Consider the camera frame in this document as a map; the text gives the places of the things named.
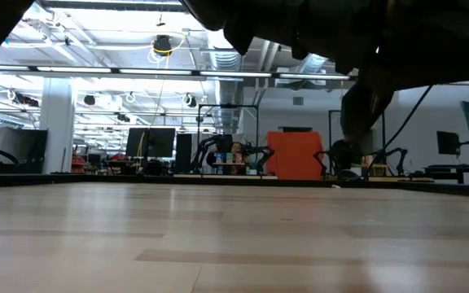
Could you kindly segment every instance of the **ceiling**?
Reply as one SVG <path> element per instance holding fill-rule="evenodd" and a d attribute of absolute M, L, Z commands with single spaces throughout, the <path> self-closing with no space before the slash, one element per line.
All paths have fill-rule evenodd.
<path fill-rule="evenodd" d="M 160 57 L 153 52 L 152 42 L 157 35 L 169 36 L 172 47 L 177 48 L 169 57 Z M 226 40 L 221 33 L 206 32 L 176 1 L 50 0 L 37 2 L 25 13 L 0 47 L 0 64 L 204 70 L 215 69 L 211 55 L 232 52 L 215 49 L 225 49 L 224 44 Z M 300 61 L 291 57 L 289 48 L 255 38 L 249 52 L 242 58 L 239 70 L 276 71 L 280 70 L 278 68 L 293 68 L 299 64 Z M 326 62 L 323 64 L 323 70 L 333 72 L 333 65 Z M 0 75 L 0 109 L 38 109 L 18 104 L 12 97 L 17 92 L 41 103 L 43 78 Z M 218 103 L 218 95 L 223 94 L 218 93 L 221 85 L 241 81 L 243 80 L 163 81 L 73 77 L 71 82 L 79 90 L 77 112 L 85 113 L 77 114 L 76 129 L 92 130 L 92 140 L 99 139 L 101 133 L 108 141 L 109 135 L 101 131 L 102 127 L 93 125 L 116 125 L 113 127 L 125 129 L 121 132 L 122 136 L 127 134 L 128 125 L 185 125 L 188 130 L 193 131 L 197 108 L 184 105 L 182 98 L 189 94 L 195 97 L 198 103 Z M 254 81 L 243 81 L 242 86 L 249 90 L 254 89 Z M 317 91 L 317 96 L 324 94 L 335 95 Z M 93 95 L 97 100 L 113 97 L 114 101 L 121 103 L 97 103 L 95 106 L 87 106 L 84 103 L 86 95 Z M 272 89 L 263 95 L 265 99 L 261 106 L 285 110 L 290 107 L 288 99 L 292 96 L 295 94 L 289 89 Z M 133 112 L 135 115 L 129 115 L 132 119 L 126 124 L 119 121 L 116 115 L 91 113 L 102 111 Z M 154 112 L 179 113 L 181 116 L 154 116 Z M 238 112 L 211 110 L 210 113 L 212 117 L 206 118 L 204 124 L 211 131 L 215 128 L 226 128 L 219 127 L 220 124 L 233 127 L 237 125 Z M 39 113 L 0 112 L 0 125 L 17 123 L 25 128 L 33 128 L 38 127 L 38 121 Z M 85 135 L 76 130 L 76 138 L 85 139 L 88 136 L 88 133 Z M 109 145 L 121 147 L 121 144 L 117 142 Z"/>

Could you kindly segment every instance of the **black cable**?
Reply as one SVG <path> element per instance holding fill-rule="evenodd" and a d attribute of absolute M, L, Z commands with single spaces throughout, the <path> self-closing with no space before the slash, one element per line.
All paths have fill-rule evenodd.
<path fill-rule="evenodd" d="M 374 166 L 374 164 L 376 163 L 376 160 L 378 158 L 383 158 L 384 157 L 384 153 L 386 152 L 387 148 L 390 146 L 390 144 L 392 144 L 392 142 L 397 138 L 397 136 L 399 135 L 399 133 L 401 133 L 401 131 L 405 128 L 405 126 L 408 124 L 408 121 L 410 121 L 410 118 L 412 118 L 412 116 L 414 115 L 415 111 L 417 110 L 417 108 L 419 107 L 419 105 L 423 102 L 424 98 L 427 97 L 428 93 L 430 92 L 430 90 L 432 89 L 433 85 L 429 85 L 427 87 L 427 90 L 424 91 L 423 95 L 421 96 L 421 98 L 419 98 L 419 101 L 417 101 L 417 103 L 415 104 L 414 108 L 412 109 L 412 111 L 410 112 L 410 114 L 406 117 L 405 119 L 405 122 L 403 122 L 403 124 L 401 125 L 401 127 L 397 130 L 396 134 L 394 134 L 392 136 L 392 138 L 390 138 L 390 140 L 387 142 L 387 144 L 384 146 L 384 148 L 378 152 L 378 155 L 372 160 L 372 163 L 370 163 L 370 166 L 368 166 L 368 169 L 366 170 L 366 173 L 365 173 L 365 181 L 368 181 L 368 177 L 369 177 L 369 174 L 370 174 L 370 171 L 372 170 L 372 167 Z"/>

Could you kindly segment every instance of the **orange panel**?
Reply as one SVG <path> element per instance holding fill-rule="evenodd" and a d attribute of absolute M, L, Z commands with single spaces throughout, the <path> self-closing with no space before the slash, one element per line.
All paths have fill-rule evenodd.
<path fill-rule="evenodd" d="M 274 156 L 267 162 L 267 173 L 281 180 L 319 180 L 322 166 L 313 155 L 322 150 L 318 133 L 267 133 Z"/>

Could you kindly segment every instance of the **pillar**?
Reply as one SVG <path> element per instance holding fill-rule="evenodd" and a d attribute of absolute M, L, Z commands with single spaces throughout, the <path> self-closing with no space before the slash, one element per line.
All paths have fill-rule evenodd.
<path fill-rule="evenodd" d="M 66 78 L 45 78 L 40 129 L 48 130 L 43 173 L 71 172 L 77 91 Z"/>

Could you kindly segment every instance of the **floor plank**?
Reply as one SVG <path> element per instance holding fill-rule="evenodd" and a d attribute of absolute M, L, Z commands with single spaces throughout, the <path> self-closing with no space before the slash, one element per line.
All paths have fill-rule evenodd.
<path fill-rule="evenodd" d="M 469 198 L 80 183 L 0 188 L 0 292 L 469 292 Z"/>

